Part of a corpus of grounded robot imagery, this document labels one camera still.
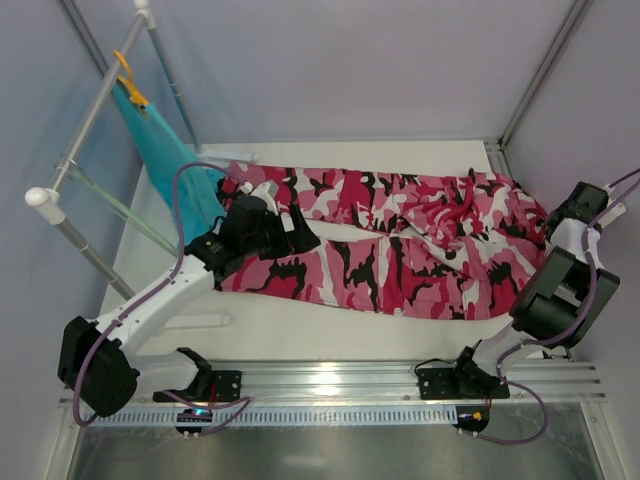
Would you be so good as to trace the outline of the pink camouflage trousers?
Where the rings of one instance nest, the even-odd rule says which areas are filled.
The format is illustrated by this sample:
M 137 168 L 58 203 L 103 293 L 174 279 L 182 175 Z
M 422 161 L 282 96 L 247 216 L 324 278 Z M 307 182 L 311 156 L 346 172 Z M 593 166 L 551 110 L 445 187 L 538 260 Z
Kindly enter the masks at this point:
M 218 184 L 229 206 L 244 182 L 273 183 L 280 212 L 353 227 L 306 253 L 252 258 L 222 290 L 427 320 L 505 314 L 545 257 L 542 206 L 508 177 L 234 164 Z

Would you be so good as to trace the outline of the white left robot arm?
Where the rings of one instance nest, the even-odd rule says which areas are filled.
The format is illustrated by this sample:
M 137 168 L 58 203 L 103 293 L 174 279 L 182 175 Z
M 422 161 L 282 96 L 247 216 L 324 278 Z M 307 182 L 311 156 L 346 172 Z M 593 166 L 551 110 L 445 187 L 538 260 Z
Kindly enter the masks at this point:
M 204 401 L 214 384 L 211 364 L 190 348 L 142 356 L 144 343 L 192 301 L 212 291 L 249 260 L 280 259 L 320 244 L 291 205 L 292 230 L 256 196 L 230 205 L 221 224 L 194 238 L 175 265 L 122 306 L 94 320 L 78 316 L 64 329 L 59 379 L 73 392 L 75 410 L 109 417 L 135 395 L 161 401 Z

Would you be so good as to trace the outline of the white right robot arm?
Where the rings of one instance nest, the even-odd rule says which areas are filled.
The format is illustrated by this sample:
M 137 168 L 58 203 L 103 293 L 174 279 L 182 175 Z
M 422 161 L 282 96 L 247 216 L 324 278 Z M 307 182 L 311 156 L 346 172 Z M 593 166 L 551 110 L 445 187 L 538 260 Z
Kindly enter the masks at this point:
M 506 371 L 526 356 L 573 347 L 586 335 L 620 286 L 598 255 L 602 218 L 614 208 L 612 189 L 580 182 L 548 217 L 542 266 L 518 295 L 511 322 L 467 347 L 452 370 L 460 396 L 488 397 Z

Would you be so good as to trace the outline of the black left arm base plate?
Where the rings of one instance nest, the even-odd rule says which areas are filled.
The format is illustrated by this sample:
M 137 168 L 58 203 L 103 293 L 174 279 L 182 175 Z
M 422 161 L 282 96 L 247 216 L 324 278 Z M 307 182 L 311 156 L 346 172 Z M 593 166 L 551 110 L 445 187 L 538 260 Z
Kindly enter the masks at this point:
M 207 370 L 200 371 L 185 389 L 171 393 L 191 403 L 231 402 L 240 398 L 241 386 L 240 370 Z

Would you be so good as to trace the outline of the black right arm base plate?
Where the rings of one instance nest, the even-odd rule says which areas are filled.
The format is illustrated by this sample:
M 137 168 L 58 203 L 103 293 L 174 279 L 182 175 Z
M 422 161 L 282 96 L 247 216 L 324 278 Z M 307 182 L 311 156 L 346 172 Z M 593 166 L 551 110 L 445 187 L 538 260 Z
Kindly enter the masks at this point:
M 415 368 L 422 400 L 508 399 L 509 387 L 478 367 Z

